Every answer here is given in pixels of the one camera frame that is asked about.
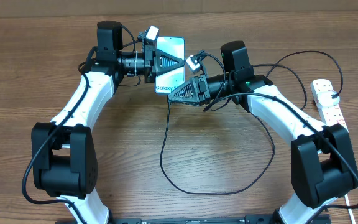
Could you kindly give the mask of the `Samsung Galaxy smartphone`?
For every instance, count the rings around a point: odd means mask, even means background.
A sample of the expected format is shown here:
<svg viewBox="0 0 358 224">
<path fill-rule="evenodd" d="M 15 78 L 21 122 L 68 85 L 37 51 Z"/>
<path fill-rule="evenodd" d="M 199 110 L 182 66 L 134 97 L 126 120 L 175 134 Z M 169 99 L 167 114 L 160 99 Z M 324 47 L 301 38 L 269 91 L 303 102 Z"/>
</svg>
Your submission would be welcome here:
<svg viewBox="0 0 358 224">
<path fill-rule="evenodd" d="M 169 94 L 185 81 L 185 39 L 158 37 L 155 52 L 155 92 Z"/>
</svg>

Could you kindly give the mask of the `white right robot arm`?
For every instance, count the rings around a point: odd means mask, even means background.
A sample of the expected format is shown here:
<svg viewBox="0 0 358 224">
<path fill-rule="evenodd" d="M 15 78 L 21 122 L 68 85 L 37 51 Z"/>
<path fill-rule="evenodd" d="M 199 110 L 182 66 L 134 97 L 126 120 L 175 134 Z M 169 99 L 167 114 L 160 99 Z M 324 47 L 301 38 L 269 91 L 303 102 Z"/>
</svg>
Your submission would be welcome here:
<svg viewBox="0 0 358 224">
<path fill-rule="evenodd" d="M 288 101 L 265 75 L 256 75 L 245 43 L 221 47 L 223 73 L 193 77 L 168 95 L 168 102 L 209 109 L 232 100 L 265 122 L 290 146 L 291 198 L 271 215 L 246 215 L 246 223 L 329 223 L 323 211 L 358 189 L 349 132 L 318 121 Z"/>
</svg>

